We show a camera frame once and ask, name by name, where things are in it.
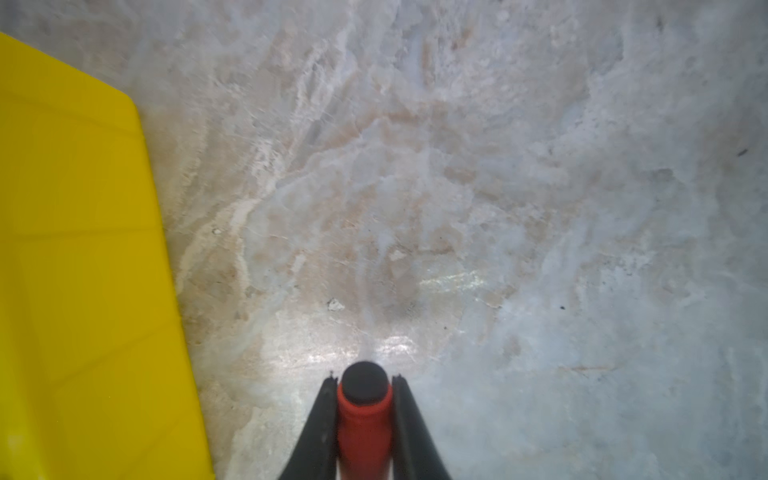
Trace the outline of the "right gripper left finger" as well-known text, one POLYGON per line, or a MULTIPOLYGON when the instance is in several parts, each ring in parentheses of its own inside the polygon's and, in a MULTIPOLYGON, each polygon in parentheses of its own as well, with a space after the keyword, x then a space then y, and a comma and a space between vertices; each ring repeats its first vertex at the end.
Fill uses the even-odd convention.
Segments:
POLYGON ((279 480, 335 480, 338 458, 338 379, 319 389, 301 434, 279 480))

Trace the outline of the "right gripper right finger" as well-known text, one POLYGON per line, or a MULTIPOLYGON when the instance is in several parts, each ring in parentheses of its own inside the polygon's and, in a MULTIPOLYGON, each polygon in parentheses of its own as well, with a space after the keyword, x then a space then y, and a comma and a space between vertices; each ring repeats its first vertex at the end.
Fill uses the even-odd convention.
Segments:
POLYGON ((392 378, 393 478, 451 480, 407 380, 392 378))

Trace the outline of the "red black screwdriver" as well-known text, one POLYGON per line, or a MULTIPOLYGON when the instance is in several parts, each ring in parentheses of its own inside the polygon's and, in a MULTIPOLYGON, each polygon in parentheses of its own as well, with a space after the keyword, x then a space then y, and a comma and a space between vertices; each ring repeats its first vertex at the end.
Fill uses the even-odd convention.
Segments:
POLYGON ((337 442, 343 479, 386 479, 393 445, 393 389, 371 361, 350 365, 337 388, 337 442))

